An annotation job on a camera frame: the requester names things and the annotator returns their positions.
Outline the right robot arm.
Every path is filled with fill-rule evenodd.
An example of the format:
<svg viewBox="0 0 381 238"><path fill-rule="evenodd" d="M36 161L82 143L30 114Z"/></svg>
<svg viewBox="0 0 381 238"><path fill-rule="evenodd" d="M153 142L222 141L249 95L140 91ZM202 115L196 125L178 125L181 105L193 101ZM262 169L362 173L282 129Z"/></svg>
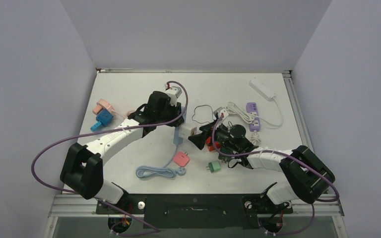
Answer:
<svg viewBox="0 0 381 238"><path fill-rule="evenodd" d="M266 212L275 211L280 204L300 199L307 204L323 201L321 195L333 187L335 176L307 146L292 150L272 150L251 143L244 126L230 128L209 123L192 132L188 140L198 149L206 145L218 152L219 159L235 160L244 168L265 169L282 173L286 181L274 182L261 194L260 205Z"/></svg>

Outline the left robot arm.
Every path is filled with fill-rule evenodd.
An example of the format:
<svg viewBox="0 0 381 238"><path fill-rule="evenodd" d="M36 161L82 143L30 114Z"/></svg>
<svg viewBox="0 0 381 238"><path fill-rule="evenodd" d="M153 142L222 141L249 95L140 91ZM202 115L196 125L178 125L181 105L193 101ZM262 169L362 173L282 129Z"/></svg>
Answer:
<svg viewBox="0 0 381 238"><path fill-rule="evenodd" d="M61 181L85 199L102 199L115 213L124 212L128 206L128 199L124 197L126 191L104 179L103 167L114 155L156 127L183 124L184 112L178 101L181 94L180 87L154 91L147 103L131 113L114 132L85 145L71 145L61 171Z"/></svg>

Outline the light blue power strip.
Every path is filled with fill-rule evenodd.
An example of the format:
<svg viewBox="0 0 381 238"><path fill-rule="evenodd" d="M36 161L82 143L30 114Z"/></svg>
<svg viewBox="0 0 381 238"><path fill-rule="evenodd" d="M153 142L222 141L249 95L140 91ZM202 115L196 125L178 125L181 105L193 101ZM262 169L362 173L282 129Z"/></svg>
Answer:
<svg viewBox="0 0 381 238"><path fill-rule="evenodd" d="M187 119L187 112L186 112L184 107L182 107L182 111L184 112L183 118L186 121L186 119ZM175 127L174 137L173 137L173 144L176 145L176 146L180 146L182 144L183 140L184 139L180 136L180 128L179 127Z"/></svg>

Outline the red pink plug adapter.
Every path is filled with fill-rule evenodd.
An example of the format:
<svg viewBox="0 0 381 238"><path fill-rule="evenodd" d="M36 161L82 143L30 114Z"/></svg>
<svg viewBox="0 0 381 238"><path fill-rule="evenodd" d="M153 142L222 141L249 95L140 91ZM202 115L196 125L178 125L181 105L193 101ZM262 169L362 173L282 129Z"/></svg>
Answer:
<svg viewBox="0 0 381 238"><path fill-rule="evenodd" d="M215 150L215 148L214 148L214 146L213 146L213 144L212 144L212 139L211 139L211 137L208 137L208 138L206 139L206 141L205 141L205 145L206 145L206 147L207 147L207 149L208 149L209 152Z"/></svg>

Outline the light green charger plug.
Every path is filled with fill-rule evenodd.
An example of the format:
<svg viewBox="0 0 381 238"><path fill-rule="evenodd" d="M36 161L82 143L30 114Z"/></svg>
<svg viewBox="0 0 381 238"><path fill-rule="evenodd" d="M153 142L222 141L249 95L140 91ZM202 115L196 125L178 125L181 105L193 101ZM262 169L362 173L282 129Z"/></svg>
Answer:
<svg viewBox="0 0 381 238"><path fill-rule="evenodd" d="M206 169L210 173L216 173L221 170L221 165L218 161L212 161L207 164Z"/></svg>

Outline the white wall adapter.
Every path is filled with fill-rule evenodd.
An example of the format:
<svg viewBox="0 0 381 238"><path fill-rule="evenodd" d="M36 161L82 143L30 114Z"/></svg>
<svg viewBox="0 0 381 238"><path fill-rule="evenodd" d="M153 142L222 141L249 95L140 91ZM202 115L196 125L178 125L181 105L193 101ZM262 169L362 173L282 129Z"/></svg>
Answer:
<svg viewBox="0 0 381 238"><path fill-rule="evenodd" d="M197 133L197 126L193 123L183 123L179 126L180 136L184 140L188 140L190 136L193 136Z"/></svg>

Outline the blue adapter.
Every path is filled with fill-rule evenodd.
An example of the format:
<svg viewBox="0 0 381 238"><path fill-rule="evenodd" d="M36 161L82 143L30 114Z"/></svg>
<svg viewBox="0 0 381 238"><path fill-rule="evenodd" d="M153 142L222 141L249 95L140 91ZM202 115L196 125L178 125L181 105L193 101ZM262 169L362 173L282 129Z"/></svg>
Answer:
<svg viewBox="0 0 381 238"><path fill-rule="evenodd" d="M96 132L102 127L107 127L114 119L114 116L107 110L103 109L96 116L96 123L91 126L90 130Z"/></svg>

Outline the white power strip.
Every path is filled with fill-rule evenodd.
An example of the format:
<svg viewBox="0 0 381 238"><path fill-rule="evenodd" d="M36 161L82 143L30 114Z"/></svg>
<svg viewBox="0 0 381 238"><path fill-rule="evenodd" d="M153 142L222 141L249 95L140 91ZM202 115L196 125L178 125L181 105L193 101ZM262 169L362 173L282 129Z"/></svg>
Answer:
<svg viewBox="0 0 381 238"><path fill-rule="evenodd" d="M265 100L271 102L275 100L275 93L265 84L259 81L251 80L249 86L255 90Z"/></svg>

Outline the purple USB power strip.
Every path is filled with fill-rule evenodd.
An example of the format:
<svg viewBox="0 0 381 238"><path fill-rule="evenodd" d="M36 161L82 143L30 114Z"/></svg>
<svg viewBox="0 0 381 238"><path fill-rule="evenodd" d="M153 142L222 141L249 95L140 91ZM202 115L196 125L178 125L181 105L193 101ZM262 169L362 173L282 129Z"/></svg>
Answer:
<svg viewBox="0 0 381 238"><path fill-rule="evenodd" d="M257 104L249 102L246 104L246 111L252 116L252 120L249 122L249 130L251 132L259 132L261 129L260 118L258 113Z"/></svg>

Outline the dark green cube socket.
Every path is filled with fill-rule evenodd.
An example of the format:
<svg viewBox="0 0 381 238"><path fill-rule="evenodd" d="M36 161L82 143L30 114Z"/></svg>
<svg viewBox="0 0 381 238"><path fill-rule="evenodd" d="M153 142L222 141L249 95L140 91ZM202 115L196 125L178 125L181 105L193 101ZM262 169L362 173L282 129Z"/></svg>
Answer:
<svg viewBox="0 0 381 238"><path fill-rule="evenodd" d="M230 163L230 161L233 159L233 157L228 157L228 156L223 156L223 155L219 155L218 156L218 159L222 162L222 163Z"/></svg>

